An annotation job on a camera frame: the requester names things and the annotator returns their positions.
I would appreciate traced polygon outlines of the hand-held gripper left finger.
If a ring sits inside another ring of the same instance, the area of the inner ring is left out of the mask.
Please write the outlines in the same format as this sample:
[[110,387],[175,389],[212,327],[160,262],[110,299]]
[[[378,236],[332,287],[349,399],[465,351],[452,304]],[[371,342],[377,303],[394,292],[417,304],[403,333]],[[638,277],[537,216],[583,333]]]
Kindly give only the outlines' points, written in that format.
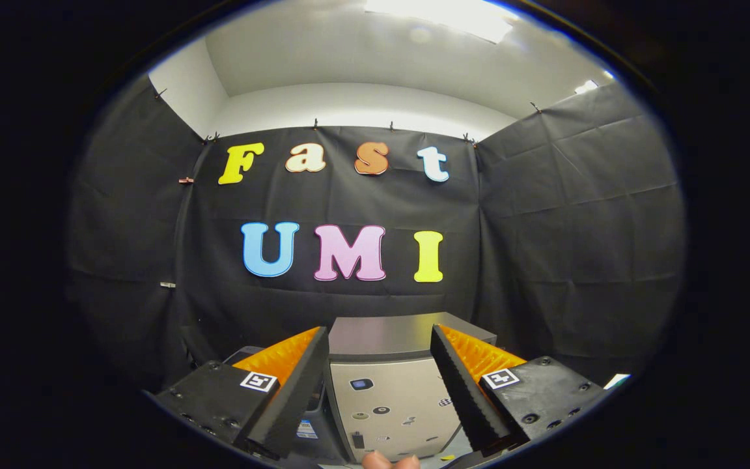
[[278,461],[292,451],[328,353],[327,327],[314,327],[233,364],[206,362],[154,403],[226,448]]

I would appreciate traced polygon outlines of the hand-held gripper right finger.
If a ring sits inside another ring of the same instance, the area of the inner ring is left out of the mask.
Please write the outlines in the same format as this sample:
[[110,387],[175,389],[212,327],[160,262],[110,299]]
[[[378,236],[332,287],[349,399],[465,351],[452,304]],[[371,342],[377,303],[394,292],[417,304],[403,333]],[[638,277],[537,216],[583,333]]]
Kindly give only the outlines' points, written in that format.
[[524,360],[444,324],[432,327],[430,351],[471,448],[483,456],[558,433],[606,394],[560,360]]

